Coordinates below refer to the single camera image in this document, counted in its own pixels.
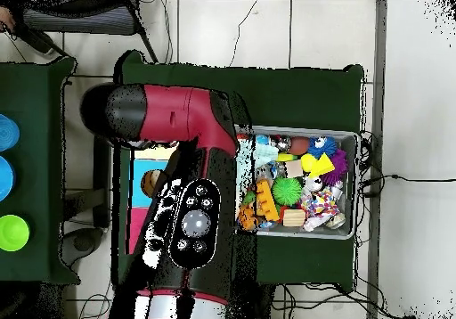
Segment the person's hand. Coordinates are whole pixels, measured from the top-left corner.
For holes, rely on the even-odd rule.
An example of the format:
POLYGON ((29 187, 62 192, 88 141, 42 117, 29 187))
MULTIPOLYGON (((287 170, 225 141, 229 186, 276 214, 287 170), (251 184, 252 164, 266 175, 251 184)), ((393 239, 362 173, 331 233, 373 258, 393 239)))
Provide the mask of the person's hand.
POLYGON ((12 16, 11 11, 1 6, 0 7, 0 32, 13 31, 15 26, 15 21, 12 16))

